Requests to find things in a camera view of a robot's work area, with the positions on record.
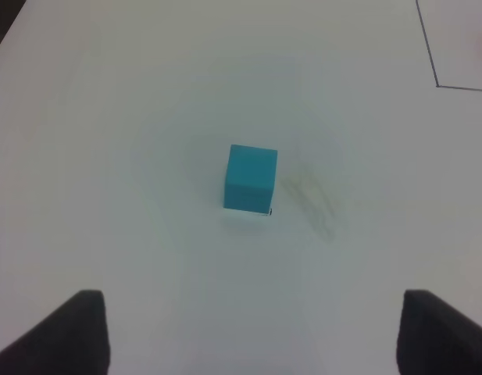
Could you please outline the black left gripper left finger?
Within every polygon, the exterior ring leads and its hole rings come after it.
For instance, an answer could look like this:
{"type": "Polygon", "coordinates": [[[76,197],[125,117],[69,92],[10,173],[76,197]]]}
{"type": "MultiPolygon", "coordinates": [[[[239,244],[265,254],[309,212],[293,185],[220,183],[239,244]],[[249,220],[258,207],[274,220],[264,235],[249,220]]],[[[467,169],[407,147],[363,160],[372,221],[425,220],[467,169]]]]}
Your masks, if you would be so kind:
{"type": "Polygon", "coordinates": [[[0,351],[0,374],[107,374],[109,331],[101,291],[77,292],[0,351]]]}

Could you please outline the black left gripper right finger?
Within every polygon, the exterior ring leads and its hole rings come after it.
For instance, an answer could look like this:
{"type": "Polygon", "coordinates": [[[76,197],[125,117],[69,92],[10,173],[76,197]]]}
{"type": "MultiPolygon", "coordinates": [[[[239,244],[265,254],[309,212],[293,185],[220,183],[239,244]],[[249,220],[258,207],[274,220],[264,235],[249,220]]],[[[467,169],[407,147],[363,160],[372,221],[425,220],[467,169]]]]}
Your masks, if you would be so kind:
{"type": "Polygon", "coordinates": [[[400,374],[482,374],[482,327],[430,291],[407,290],[396,362],[400,374]]]}

